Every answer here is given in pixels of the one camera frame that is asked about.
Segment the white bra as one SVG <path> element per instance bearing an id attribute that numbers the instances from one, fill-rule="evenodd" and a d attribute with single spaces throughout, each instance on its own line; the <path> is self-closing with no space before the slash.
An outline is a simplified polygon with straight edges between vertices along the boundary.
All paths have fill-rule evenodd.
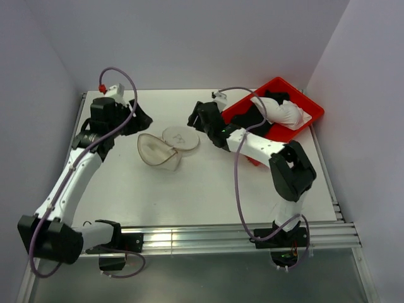
<path id="1" fill-rule="evenodd" d="M 288 100 L 284 100 L 280 105 L 273 98 L 261 97 L 260 102 L 257 97 L 253 97 L 251 102 L 269 123 L 277 123 L 293 131 L 298 130 L 312 119 L 311 115 Z"/>

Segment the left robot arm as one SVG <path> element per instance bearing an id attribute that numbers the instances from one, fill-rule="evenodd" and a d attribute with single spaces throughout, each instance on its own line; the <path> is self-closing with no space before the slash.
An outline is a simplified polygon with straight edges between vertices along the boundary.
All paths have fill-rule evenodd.
<path id="1" fill-rule="evenodd" d="M 101 245 L 108 252 L 122 247 L 117 222 L 98 220 L 100 230 L 92 239 L 71 225 L 88 183 L 113 148 L 114 140 L 144 131 L 152 122 L 133 100 L 128 106 L 111 97 L 92 101 L 90 116 L 74 137 L 68 162 L 51 193 L 32 216 L 23 215 L 18 221 L 17 229 L 31 258 L 73 264 L 89 247 Z"/>

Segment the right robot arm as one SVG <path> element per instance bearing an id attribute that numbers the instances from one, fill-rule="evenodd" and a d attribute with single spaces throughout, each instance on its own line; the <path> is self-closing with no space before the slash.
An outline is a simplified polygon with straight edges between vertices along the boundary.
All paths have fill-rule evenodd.
<path id="1" fill-rule="evenodd" d="M 205 133 L 210 141 L 227 152 L 234 153 L 234 187 L 237 211 L 246 233 L 254 242 L 274 239 L 287 246 L 295 238 L 300 221 L 303 200 L 317 174 L 303 147 L 297 141 L 282 143 L 271 141 L 235 124 L 226 124 L 216 102 L 197 102 L 188 118 L 188 126 Z M 270 169 L 273 184 L 282 202 L 273 221 L 273 231 L 265 236 L 255 236 L 248 228 L 242 213 L 239 192 L 239 156 L 247 156 Z"/>

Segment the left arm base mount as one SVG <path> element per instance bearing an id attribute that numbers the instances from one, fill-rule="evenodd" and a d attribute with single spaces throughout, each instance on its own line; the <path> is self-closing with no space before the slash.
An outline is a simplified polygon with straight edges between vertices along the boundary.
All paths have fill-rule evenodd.
<path id="1" fill-rule="evenodd" d="M 97 246 L 98 254 L 123 254 L 121 257 L 98 257 L 98 267 L 102 275 L 110 278 L 130 278 L 140 273 L 145 265 L 146 259 L 141 255 L 144 233 L 123 233 L 118 244 L 102 244 Z M 128 256 L 137 256 L 141 260 L 141 266 L 133 273 L 118 275 L 127 265 Z"/>

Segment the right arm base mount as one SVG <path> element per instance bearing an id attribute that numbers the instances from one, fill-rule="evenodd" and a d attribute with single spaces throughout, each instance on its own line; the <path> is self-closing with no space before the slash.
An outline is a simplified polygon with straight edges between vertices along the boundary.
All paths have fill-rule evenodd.
<path id="1" fill-rule="evenodd" d="M 278 226 L 273 223 L 271 228 L 254 229 L 253 237 L 249 238 L 249 242 L 253 243 L 256 249 L 270 249 L 273 266 L 278 271 L 288 273 L 309 256 L 310 232 L 300 225 L 301 221 L 298 220 L 292 230 L 286 232 L 281 229 L 265 241 L 263 238 L 274 234 Z"/>

